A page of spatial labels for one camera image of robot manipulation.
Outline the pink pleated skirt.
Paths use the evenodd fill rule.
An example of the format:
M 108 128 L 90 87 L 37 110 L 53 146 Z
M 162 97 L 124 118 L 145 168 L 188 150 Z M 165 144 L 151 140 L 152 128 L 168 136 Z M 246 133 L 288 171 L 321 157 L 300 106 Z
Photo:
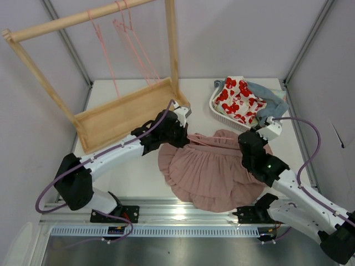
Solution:
M 217 130 L 214 136 L 233 138 L 238 143 L 238 134 L 229 130 Z M 266 188 L 243 167 L 240 150 L 163 144 L 158 167 L 178 199 L 204 211 L 227 212 L 250 205 Z

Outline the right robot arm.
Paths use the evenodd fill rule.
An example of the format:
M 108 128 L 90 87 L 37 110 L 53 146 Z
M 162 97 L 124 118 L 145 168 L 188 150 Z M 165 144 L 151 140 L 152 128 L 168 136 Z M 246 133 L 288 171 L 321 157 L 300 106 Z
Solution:
M 266 152 L 267 142 L 257 132 L 244 132 L 238 143 L 243 167 L 294 203 L 291 206 L 274 195 L 266 195 L 262 206 L 269 217 L 312 238 L 334 262 L 347 264 L 354 256 L 354 212 L 299 183 L 289 165 Z

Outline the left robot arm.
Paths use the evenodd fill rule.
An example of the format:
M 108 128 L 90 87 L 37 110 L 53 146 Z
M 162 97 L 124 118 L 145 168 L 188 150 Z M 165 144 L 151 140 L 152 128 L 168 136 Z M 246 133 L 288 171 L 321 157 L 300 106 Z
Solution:
M 187 118 L 190 114 L 187 107 L 163 110 L 155 120 L 147 121 L 107 149 L 83 157 L 73 153 L 66 155 L 54 185 L 65 206 L 72 211 L 88 207 L 100 215 L 119 216 L 123 207 L 117 196 L 94 188 L 94 181 L 113 167 L 155 151 L 163 144 L 177 148 L 188 144 Z

